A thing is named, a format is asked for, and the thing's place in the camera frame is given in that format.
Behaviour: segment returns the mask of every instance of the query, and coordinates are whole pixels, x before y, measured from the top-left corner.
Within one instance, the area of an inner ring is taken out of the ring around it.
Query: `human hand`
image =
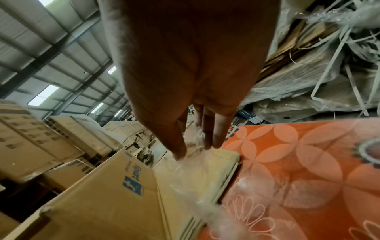
[[[186,154],[188,106],[222,146],[237,107],[257,81],[279,0],[100,0],[113,60],[137,120],[176,159]]]

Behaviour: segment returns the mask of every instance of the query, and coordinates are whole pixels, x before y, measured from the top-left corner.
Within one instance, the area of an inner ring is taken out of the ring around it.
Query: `warehouse roof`
[[[40,118],[122,117],[130,107],[100,20],[96,0],[0,1],[0,98]]]

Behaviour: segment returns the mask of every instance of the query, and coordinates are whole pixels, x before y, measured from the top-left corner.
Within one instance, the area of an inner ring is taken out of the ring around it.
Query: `orange patterned fabric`
[[[380,119],[244,126],[223,148],[242,167],[222,205],[250,235],[380,240]]]

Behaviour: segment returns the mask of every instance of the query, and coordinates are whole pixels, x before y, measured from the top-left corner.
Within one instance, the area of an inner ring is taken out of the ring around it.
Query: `ceiling light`
[[[44,5],[45,7],[49,4],[51,4],[52,2],[54,2],[54,0],[39,0],[42,5]]]
[[[40,92],[35,98],[33,98],[28,105],[38,107],[41,105],[50,95],[52,95],[58,87],[54,85],[47,86],[42,92]]]
[[[115,114],[115,117],[117,117],[121,112],[122,112],[122,110],[120,109],[120,110]]]
[[[103,106],[103,103],[99,103],[99,105],[96,106],[96,108],[94,108],[94,110],[92,110],[92,114],[94,114],[101,106]]]
[[[116,66],[113,66],[110,70],[108,70],[108,74],[112,74],[116,70]]]

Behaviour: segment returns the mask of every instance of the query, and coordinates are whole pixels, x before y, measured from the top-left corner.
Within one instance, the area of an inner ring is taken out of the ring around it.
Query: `blue logo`
[[[143,195],[143,187],[141,184],[135,182],[134,180],[130,179],[129,177],[125,177],[123,186],[128,188],[134,193],[137,193],[138,195],[142,196]]]

